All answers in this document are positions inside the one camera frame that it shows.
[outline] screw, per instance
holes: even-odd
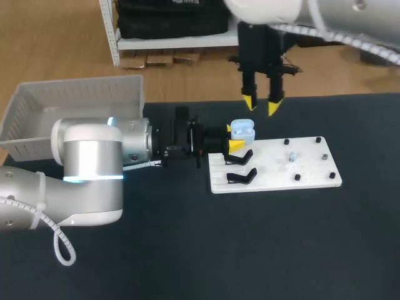
[[[295,154],[294,152],[291,152],[291,153],[290,153],[290,156],[289,156],[289,161],[290,161],[291,163],[293,163],[293,162],[296,160],[296,158],[298,158],[298,157],[296,156],[296,154]]]
[[[138,160],[138,156],[135,155],[135,154],[129,155],[129,158],[131,159],[131,161],[137,161]]]

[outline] black clamp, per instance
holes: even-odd
[[[234,173],[227,173],[226,174],[226,179],[227,183],[233,184],[233,183],[241,183],[241,184],[250,184],[251,181],[257,176],[257,169],[254,167],[251,169],[249,174],[246,176],[234,174]]]
[[[245,166],[253,156],[253,150],[249,150],[243,157],[237,157],[235,155],[224,155],[225,164],[238,164]]]

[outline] white shelf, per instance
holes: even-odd
[[[120,50],[203,48],[237,46],[237,21],[232,19],[229,30],[212,36],[181,37],[177,39],[123,39],[119,29],[114,32],[113,0],[99,0],[102,20],[106,30],[108,44],[115,66],[119,66]]]
[[[212,36],[180,37],[176,39],[119,39],[118,50],[142,50],[142,49],[170,49],[170,48],[203,48],[224,47],[238,45],[238,29],[236,22],[229,24],[229,30],[225,33]]]

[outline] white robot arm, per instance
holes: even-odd
[[[400,64],[397,0],[225,0],[249,24],[337,41]]]

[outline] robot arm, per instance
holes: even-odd
[[[239,19],[249,24],[270,24],[286,32],[319,36],[350,44],[400,64],[400,2],[396,0],[225,0]]]
[[[400,2],[395,0],[225,0],[240,20],[237,26],[242,95],[250,110],[257,106],[255,73],[270,80],[268,115],[284,99],[283,76],[299,68],[286,66],[282,55],[294,46],[295,34],[348,44],[400,64]]]

